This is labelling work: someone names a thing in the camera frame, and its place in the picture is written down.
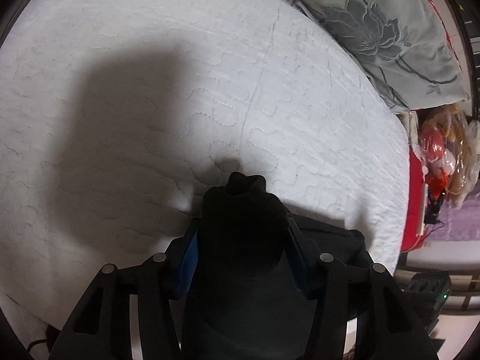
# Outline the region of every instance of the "red fabric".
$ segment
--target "red fabric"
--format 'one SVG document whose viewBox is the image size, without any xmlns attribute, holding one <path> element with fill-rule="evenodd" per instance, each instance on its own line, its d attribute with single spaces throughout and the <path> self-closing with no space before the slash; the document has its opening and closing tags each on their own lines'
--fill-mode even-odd
<svg viewBox="0 0 480 360">
<path fill-rule="evenodd" d="M 423 235 L 420 239 L 417 237 L 419 226 L 423 222 L 423 204 L 425 203 L 423 195 L 423 173 L 422 162 L 416 157 L 410 148 L 410 187 L 409 187 L 409 205 L 406 211 L 405 230 L 403 232 L 401 251 L 417 249 L 423 245 Z"/>
<path fill-rule="evenodd" d="M 436 178 L 430 173 L 425 177 L 425 181 L 428 184 L 431 195 L 438 199 L 442 194 L 442 191 L 447 188 L 448 185 L 448 175 L 445 172 L 442 172 L 442 178 Z"/>
</svg>

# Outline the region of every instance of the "wall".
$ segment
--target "wall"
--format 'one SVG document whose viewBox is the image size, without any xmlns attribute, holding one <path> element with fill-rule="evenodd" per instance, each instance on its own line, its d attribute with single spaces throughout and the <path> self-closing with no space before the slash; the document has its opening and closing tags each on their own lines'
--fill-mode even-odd
<svg viewBox="0 0 480 360">
<path fill-rule="evenodd" d="M 410 252 L 406 264 L 423 268 L 477 269 L 480 268 L 480 241 L 426 242 Z"/>
</svg>

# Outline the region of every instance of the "gray pillow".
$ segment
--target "gray pillow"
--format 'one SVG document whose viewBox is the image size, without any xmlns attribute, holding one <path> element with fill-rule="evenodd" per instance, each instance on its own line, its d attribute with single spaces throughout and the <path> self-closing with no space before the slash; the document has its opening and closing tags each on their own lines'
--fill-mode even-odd
<svg viewBox="0 0 480 360">
<path fill-rule="evenodd" d="M 284 0 L 353 54 L 394 112 L 468 99 L 458 60 L 429 0 Z"/>
</svg>

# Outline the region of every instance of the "mattress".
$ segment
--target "mattress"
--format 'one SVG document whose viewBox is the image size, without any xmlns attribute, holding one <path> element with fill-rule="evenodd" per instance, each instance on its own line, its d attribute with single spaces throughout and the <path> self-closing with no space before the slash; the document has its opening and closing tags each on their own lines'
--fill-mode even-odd
<svg viewBox="0 0 480 360">
<path fill-rule="evenodd" d="M 32 0 L 0 49 L 0 278 L 62 327 L 105 263 L 144 261 L 229 174 L 395 267 L 405 131 L 280 0 Z"/>
</svg>

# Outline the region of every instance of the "metal screw head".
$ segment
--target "metal screw head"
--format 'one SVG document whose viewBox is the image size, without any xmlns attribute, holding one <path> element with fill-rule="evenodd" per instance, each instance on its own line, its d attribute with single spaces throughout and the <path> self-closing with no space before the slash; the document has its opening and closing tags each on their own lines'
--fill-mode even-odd
<svg viewBox="0 0 480 360">
<path fill-rule="evenodd" d="M 382 265 L 376 262 L 375 264 L 372 265 L 372 268 L 375 272 L 382 274 L 383 272 L 386 271 L 386 268 Z"/>
<path fill-rule="evenodd" d="M 153 255 L 153 261 L 156 263 L 162 263 L 167 259 L 167 255 L 165 253 L 157 253 Z"/>
<path fill-rule="evenodd" d="M 115 265 L 113 265 L 113 264 L 105 264 L 102 267 L 102 273 L 104 273 L 106 275 L 111 274 L 114 270 L 115 270 Z"/>
<path fill-rule="evenodd" d="M 330 253 L 322 253 L 320 255 L 320 259 L 324 262 L 324 263 L 331 263 L 333 261 L 333 256 L 330 254 Z"/>
</svg>

